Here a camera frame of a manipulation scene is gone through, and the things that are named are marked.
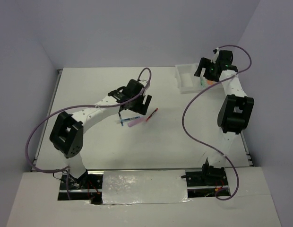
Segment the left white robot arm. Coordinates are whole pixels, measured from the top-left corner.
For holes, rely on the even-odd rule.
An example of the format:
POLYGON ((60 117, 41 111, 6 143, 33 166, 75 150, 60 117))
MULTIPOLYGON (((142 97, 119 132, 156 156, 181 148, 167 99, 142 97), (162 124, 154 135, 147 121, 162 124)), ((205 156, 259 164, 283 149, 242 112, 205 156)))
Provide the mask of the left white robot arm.
POLYGON ((80 155, 84 134, 105 118, 123 110, 146 115, 152 99, 151 95, 145 95, 146 89, 147 85, 131 79, 127 86, 109 92, 93 107, 74 113, 63 111, 58 115, 50 133, 50 141, 64 155, 71 183, 76 188, 84 188, 88 182, 88 171, 80 155))

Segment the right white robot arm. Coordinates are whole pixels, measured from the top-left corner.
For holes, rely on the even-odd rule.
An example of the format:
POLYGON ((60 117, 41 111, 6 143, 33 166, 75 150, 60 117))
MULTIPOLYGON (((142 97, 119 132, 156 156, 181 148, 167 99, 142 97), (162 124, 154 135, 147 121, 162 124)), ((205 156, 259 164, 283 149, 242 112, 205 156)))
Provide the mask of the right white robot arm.
POLYGON ((212 59, 201 58, 194 74, 221 84, 225 92, 217 117, 220 139, 215 147, 219 152, 208 157, 202 166, 201 181, 206 185, 223 181, 226 157, 235 138, 247 128, 254 106, 254 99, 241 86, 237 67, 232 65, 232 51, 216 48, 213 52, 212 59))

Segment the purple highlighter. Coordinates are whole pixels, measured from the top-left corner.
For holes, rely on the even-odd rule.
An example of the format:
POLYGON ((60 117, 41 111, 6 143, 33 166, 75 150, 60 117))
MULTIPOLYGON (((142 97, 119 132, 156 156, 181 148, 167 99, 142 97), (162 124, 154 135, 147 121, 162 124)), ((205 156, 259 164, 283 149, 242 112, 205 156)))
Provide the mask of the purple highlighter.
POLYGON ((140 118, 134 119, 128 123, 128 127, 131 128, 133 126, 136 126, 136 125, 144 122, 145 120, 146 120, 146 117, 140 117, 140 118))

